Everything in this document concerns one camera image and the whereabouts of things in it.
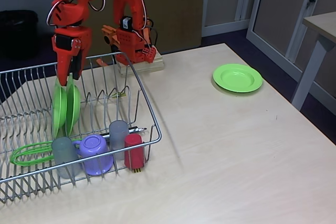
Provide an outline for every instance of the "green plate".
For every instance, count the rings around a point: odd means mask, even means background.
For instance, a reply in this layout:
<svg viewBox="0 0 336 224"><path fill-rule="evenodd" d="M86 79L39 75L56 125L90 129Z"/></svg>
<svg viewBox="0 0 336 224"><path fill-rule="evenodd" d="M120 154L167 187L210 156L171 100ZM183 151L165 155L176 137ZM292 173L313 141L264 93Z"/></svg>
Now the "green plate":
<svg viewBox="0 0 336 224"><path fill-rule="evenodd" d="M67 93L64 88L60 85L58 78L55 82L54 96L52 98L53 107L53 117L52 117L52 128L54 137L57 137L59 128L61 128L66 119L67 114Z"/></svg>
<svg viewBox="0 0 336 224"><path fill-rule="evenodd" d="M220 87L239 93L255 91L262 85L258 71L241 64L222 65L214 71L213 78Z"/></svg>
<svg viewBox="0 0 336 224"><path fill-rule="evenodd" d="M80 112L80 92L77 86L73 83L72 75L69 76L67 82L67 98L68 109L66 118L66 127L68 136L71 135L74 124L79 119Z"/></svg>

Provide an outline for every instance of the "cabinet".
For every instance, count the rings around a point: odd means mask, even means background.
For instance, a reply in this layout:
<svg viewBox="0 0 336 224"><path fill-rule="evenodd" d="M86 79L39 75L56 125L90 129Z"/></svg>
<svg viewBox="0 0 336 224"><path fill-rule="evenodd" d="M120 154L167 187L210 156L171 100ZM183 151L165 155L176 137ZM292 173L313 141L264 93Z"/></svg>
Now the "cabinet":
<svg viewBox="0 0 336 224"><path fill-rule="evenodd" d="M317 34L303 18L336 11L334 0L255 0L249 39L288 75L298 81L314 49ZM325 57L310 93L336 114L336 50Z"/></svg>
<svg viewBox="0 0 336 224"><path fill-rule="evenodd" d="M248 27L253 0L203 0L202 37Z"/></svg>

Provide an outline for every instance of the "robotic arm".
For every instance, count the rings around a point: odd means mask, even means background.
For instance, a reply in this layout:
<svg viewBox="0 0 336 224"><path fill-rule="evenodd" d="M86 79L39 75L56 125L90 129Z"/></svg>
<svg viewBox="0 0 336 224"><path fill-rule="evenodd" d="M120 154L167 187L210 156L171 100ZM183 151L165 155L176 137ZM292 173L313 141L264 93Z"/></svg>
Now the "robotic arm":
<svg viewBox="0 0 336 224"><path fill-rule="evenodd" d="M53 49L57 53L57 76L62 86L67 83L70 72L78 80L85 65L86 56L91 46L91 29L82 26L89 17L89 5L97 11L102 11L106 0L100 9L89 2L91 0L54 0L47 17L47 24L55 25L55 35L52 38ZM126 4L129 4L132 17L124 15ZM151 46L149 29L146 27L147 14L143 0L114 0L114 22L120 27L113 29L104 26L103 33L108 44L117 42L119 49L128 55L132 63L147 61L152 63L156 54ZM117 55L117 61L128 65L123 55Z"/></svg>

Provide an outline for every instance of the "gray cup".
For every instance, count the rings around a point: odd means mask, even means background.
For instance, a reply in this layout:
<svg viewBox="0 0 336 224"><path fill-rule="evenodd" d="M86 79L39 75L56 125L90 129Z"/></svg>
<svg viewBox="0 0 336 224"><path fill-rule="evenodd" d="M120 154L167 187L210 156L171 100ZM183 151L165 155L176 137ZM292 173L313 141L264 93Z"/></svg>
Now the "gray cup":
<svg viewBox="0 0 336 224"><path fill-rule="evenodd" d="M52 152L55 159L55 164L60 165L63 163L78 160L78 155L75 146L68 137L60 137L55 139L51 144ZM67 165L70 176L74 178L81 171L79 163ZM65 167L57 168L57 173L62 178L70 178L69 173Z"/></svg>
<svg viewBox="0 0 336 224"><path fill-rule="evenodd" d="M125 137L129 135L127 122L116 120L110 124L110 148L111 150L120 150L125 148ZM124 160L124 152L118 152L115 155L116 160Z"/></svg>

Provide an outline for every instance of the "trash bin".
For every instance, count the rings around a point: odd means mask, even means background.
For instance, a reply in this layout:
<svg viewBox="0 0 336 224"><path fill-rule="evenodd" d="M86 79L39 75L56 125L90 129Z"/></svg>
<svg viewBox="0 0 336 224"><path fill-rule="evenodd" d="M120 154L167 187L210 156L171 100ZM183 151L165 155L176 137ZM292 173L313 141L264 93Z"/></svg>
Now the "trash bin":
<svg viewBox="0 0 336 224"><path fill-rule="evenodd" d="M37 14L32 10L0 12L0 55L16 60L33 58L38 53Z"/></svg>

